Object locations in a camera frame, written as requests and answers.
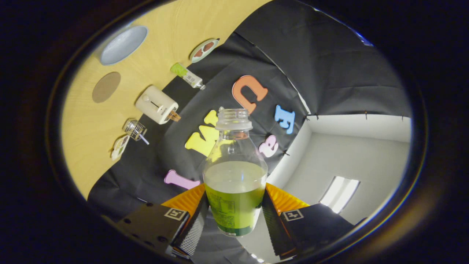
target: nutrition facts label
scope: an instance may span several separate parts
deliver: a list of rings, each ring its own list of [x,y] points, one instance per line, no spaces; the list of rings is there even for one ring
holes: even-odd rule
[[[223,226],[234,228],[235,226],[235,202],[225,200],[216,194],[210,195],[215,202],[212,205],[212,210],[217,214],[218,220]]]

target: table surface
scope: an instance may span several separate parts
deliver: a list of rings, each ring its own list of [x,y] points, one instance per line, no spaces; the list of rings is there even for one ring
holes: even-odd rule
[[[189,66],[190,53],[207,39],[220,38],[222,45],[246,17],[269,1],[174,1],[132,23],[148,27],[149,32],[128,58],[103,66],[99,54],[94,53],[84,61],[65,99],[61,136],[68,170],[85,198],[118,161],[111,160],[110,150],[116,139],[125,135],[122,127],[127,118],[142,116],[134,106],[139,94],[149,85],[163,89],[176,77],[169,70],[174,63]],[[95,103],[93,88],[114,71],[121,75],[117,90],[105,102]]]

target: small bottle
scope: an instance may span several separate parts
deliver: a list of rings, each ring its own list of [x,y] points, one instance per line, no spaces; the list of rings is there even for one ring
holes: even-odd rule
[[[206,159],[204,182],[213,216],[223,234],[250,233],[265,191],[267,164],[249,137],[246,109],[223,109],[215,129],[220,137]]]
[[[200,90],[205,89],[205,85],[202,83],[202,79],[188,70],[186,67],[182,66],[179,62],[171,66],[170,69],[177,76],[181,77],[186,81],[192,88],[199,88]]]

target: plate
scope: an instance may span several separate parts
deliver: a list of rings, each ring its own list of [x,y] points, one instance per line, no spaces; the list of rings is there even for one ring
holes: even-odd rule
[[[145,41],[147,34],[147,27],[135,26],[117,35],[101,53],[101,64],[113,65],[129,57]]]

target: window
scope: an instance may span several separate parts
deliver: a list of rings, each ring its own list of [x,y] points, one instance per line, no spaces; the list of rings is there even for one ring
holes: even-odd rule
[[[352,198],[359,184],[360,182],[356,179],[335,176],[319,202],[329,206],[335,213],[340,213]]]

